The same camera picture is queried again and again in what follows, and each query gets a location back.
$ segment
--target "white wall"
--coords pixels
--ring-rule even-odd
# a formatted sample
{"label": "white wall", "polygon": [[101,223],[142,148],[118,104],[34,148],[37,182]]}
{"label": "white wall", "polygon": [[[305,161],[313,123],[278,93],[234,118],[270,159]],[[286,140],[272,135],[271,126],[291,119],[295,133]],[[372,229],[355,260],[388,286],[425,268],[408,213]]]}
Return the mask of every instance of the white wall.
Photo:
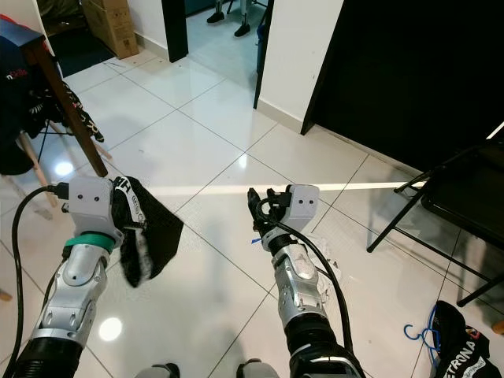
{"label": "white wall", "polygon": [[301,131],[343,0],[276,0],[258,110]]}
{"label": "white wall", "polygon": [[161,0],[128,0],[128,5],[135,32],[143,37],[146,47],[155,49],[154,44],[168,54]]}
{"label": "white wall", "polygon": [[36,0],[0,0],[0,13],[12,18],[18,24],[28,26],[36,32],[43,33],[46,36],[46,43],[50,48]]}

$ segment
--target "black shoe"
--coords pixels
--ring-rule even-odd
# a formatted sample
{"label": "black shoe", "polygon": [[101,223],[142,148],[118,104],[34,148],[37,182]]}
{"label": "black shoe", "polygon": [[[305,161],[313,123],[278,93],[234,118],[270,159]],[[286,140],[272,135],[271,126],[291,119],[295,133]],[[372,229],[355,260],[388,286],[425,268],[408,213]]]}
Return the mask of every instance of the black shoe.
{"label": "black shoe", "polygon": [[163,368],[163,369],[168,370],[170,373],[170,378],[172,378],[172,376],[174,378],[180,378],[179,367],[175,364],[172,364],[171,362],[168,364],[164,364],[164,365],[152,365],[152,367],[153,368]]}
{"label": "black shoe", "polygon": [[224,14],[222,12],[215,12],[212,16],[206,19],[206,22],[213,24],[214,22],[219,22],[224,19]]}
{"label": "black shoe", "polygon": [[235,37],[241,37],[250,31],[249,24],[242,24],[237,31],[235,31]]}

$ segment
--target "white baseboard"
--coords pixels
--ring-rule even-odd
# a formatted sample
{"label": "white baseboard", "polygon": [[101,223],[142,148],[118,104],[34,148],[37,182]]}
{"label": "white baseboard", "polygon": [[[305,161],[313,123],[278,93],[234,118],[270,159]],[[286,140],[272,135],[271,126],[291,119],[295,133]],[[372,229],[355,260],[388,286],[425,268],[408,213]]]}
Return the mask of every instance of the white baseboard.
{"label": "white baseboard", "polygon": [[357,147],[359,150],[362,150],[366,152],[367,154],[370,154],[371,156],[374,156],[378,160],[384,161],[387,164],[393,166],[396,169],[399,169],[400,171],[403,171],[404,173],[407,173],[408,175],[415,177],[421,174],[421,171],[418,169],[415,169],[413,167],[410,167],[407,164],[401,163],[400,161],[395,160],[394,158],[387,156],[385,154],[382,154],[381,152],[375,151],[372,148],[369,148],[367,146],[364,146],[363,144],[360,144],[358,142],[355,142],[352,139],[347,138],[346,136],[342,136],[336,132],[333,132],[332,130],[329,130],[327,128],[324,128],[325,131],[327,131],[329,134],[335,136],[338,139],[341,139],[344,142],[347,142],[348,144],[351,144],[354,147]]}
{"label": "white baseboard", "polygon": [[275,120],[276,122],[282,124],[283,126],[290,128],[294,132],[301,132],[302,120],[299,120],[291,114],[276,108],[275,106],[271,105],[269,102],[261,98],[259,98],[258,100],[258,111],[271,118],[272,120]]}
{"label": "white baseboard", "polygon": [[141,35],[135,32],[136,42],[143,47],[145,50],[149,50],[151,53],[156,54],[163,59],[168,59],[168,47],[162,46],[159,43],[153,41],[145,35]]}

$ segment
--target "dark floor mat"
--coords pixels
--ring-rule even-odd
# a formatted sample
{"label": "dark floor mat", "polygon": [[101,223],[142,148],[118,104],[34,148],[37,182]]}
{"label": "dark floor mat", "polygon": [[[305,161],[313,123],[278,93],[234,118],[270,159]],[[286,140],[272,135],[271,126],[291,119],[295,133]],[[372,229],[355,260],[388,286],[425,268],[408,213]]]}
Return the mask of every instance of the dark floor mat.
{"label": "dark floor mat", "polygon": [[49,37],[63,77],[114,57],[108,47],[87,29],[66,31]]}

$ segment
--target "cardboard box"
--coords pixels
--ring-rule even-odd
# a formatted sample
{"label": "cardboard box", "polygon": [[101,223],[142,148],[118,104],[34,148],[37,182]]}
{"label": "cardboard box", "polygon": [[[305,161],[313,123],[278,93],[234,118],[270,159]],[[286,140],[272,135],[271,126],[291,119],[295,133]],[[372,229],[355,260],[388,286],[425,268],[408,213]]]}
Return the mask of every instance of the cardboard box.
{"label": "cardboard box", "polygon": [[122,59],[139,53],[127,0],[82,0],[92,33]]}

